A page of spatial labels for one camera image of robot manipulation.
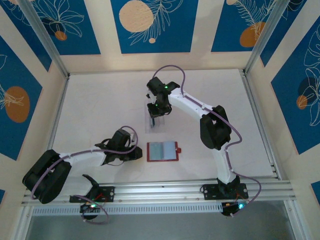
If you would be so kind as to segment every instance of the white floor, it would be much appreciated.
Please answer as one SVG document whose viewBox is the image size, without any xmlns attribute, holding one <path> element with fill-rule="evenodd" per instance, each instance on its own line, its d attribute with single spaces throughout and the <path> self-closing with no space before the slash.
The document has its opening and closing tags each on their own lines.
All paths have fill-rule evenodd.
<svg viewBox="0 0 320 240">
<path fill-rule="evenodd" d="M 72 75 L 63 104 L 53 149 L 77 152 L 111 138 L 123 125 L 139 136 L 141 159 L 121 166 L 88 167 L 98 183 L 154 182 L 210 179 L 217 177 L 211 151 L 200 140 L 200 125 L 177 108 L 165 116 L 164 133 L 146 133 L 147 82 L 153 72 L 111 72 Z M 182 82 L 179 71 L 162 71 L 162 82 Z M 230 147 L 232 167 L 247 176 L 271 176 L 272 169 L 245 92 L 239 71 L 188 70 L 184 90 L 200 101 L 225 108 L 231 124 L 242 134 L 243 143 Z M 237 141 L 232 132 L 231 141 Z M 177 141 L 179 161 L 147 162 L 147 142 Z"/>
</svg>

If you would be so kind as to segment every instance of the black mounting plate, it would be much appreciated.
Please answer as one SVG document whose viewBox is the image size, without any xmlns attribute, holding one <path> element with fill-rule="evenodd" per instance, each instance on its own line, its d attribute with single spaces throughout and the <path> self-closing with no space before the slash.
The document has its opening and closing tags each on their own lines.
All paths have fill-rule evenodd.
<svg viewBox="0 0 320 240">
<path fill-rule="evenodd" d="M 200 191 L 203 193 L 204 200 L 235 200 L 237 194 L 243 199 L 249 198 L 247 186 L 244 183 L 240 183 L 237 186 L 236 191 L 233 194 L 229 194 L 229 196 L 225 196 L 219 191 L 218 184 L 204 184 Z"/>
<path fill-rule="evenodd" d="M 94 201 L 96 203 L 113 203 L 115 197 L 115 187 L 114 186 L 99 186 L 99 193 L 103 194 L 103 197 L 99 197 Z M 76 196 L 70 196 L 70 203 L 86 203 L 86 200 L 78 198 Z"/>
</svg>

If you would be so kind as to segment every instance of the white leaf line drawing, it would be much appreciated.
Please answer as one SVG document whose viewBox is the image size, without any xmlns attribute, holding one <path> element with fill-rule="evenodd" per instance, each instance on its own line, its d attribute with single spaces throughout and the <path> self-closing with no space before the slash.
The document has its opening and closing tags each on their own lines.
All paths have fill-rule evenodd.
<svg viewBox="0 0 320 240">
<path fill-rule="evenodd" d="M 29 26 L 18 5 L 9 0 L 2 0 L 2 2 L 14 17 Z M 69 10 L 69 0 L 34 0 L 31 4 L 50 35 L 61 41 L 67 39 L 66 33 L 82 37 L 83 33 L 77 24 L 83 22 L 85 16 Z"/>
<path fill-rule="evenodd" d="M 299 11 L 300 8 L 302 7 L 303 3 L 305 0 L 300 0 L 300 2 L 293 2 L 290 1 L 288 3 L 288 6 L 286 7 L 286 9 L 284 10 L 282 17 L 287 20 L 288 19 L 288 14 L 289 12 L 296 12 Z"/>
<path fill-rule="evenodd" d="M 0 54 L 0 70 L 5 66 L 7 57 L 6 55 Z M 21 102 L 23 99 L 24 97 L 14 97 L 8 94 L 0 84 L 0 110 L 6 105 L 10 106 L 10 104 L 23 106 L 24 104 Z"/>
<path fill-rule="evenodd" d="M 310 107 L 311 127 L 320 123 L 320 25 L 312 34 L 308 48 L 304 55 L 305 74 L 307 76 L 307 87 L 299 96 L 297 105 L 300 109 Z"/>
<path fill-rule="evenodd" d="M 258 39 L 262 31 L 262 22 L 269 16 L 273 8 L 275 7 L 277 0 L 270 0 L 267 4 L 264 0 L 263 5 L 257 7 L 255 0 L 236 0 L 234 5 L 238 8 L 240 17 L 245 20 L 248 27 L 254 29 L 254 38 Z"/>
<path fill-rule="evenodd" d="M 170 20 L 170 13 L 176 11 L 182 5 L 184 0 L 136 0 L 136 1 L 129 1 L 133 4 L 138 5 L 139 3 L 144 4 L 145 7 L 141 7 L 140 12 L 137 14 L 142 15 L 152 13 L 152 19 L 150 22 L 150 26 L 148 28 L 141 31 L 132 31 L 131 36 L 129 39 L 132 39 L 130 46 L 136 44 L 139 41 L 143 41 L 144 43 L 149 40 L 150 43 L 154 43 L 156 39 L 162 34 L 162 31 L 166 31 L 166 26 L 170 27 L 171 20 Z M 136 21 L 143 21 L 142 18 L 133 18 Z"/>
</svg>

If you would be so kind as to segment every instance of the ventilation grille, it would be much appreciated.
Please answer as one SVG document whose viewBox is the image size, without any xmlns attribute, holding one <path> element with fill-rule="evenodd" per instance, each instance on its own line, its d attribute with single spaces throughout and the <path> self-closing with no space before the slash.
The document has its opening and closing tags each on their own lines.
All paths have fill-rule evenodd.
<svg viewBox="0 0 320 240">
<path fill-rule="evenodd" d="M 223 211 L 221 203 L 184 203 L 184 204 L 128 204 L 109 205 L 104 209 L 109 215 L 128 214 L 178 214 L 178 213 L 219 213 Z M 80 206 L 36 206 L 32 216 L 72 216 L 80 215 Z M 100 209 L 96 209 L 86 215 L 102 215 Z"/>
</svg>

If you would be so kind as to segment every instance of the white table surface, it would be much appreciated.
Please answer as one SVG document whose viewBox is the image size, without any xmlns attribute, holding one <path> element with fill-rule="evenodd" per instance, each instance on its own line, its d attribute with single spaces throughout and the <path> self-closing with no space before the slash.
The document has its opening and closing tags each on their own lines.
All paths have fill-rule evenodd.
<svg viewBox="0 0 320 240">
<path fill-rule="evenodd" d="M 211 151 L 200 139 L 200 124 L 173 108 L 165 116 L 164 133 L 146 133 L 145 101 L 151 71 L 72 75 L 69 80 L 53 149 L 77 152 L 111 138 L 123 125 L 138 133 L 143 157 L 121 166 L 88 167 L 87 174 L 98 183 L 134 183 L 211 179 L 217 168 Z M 177 70 L 161 71 L 163 83 L 182 82 Z M 184 90 L 200 101 L 225 108 L 243 142 L 230 147 L 236 172 L 246 176 L 271 176 L 272 169 L 261 139 L 240 73 L 237 69 L 187 70 Z M 231 141 L 237 141 L 232 132 Z M 177 141 L 179 161 L 147 162 L 147 142 Z"/>
</svg>

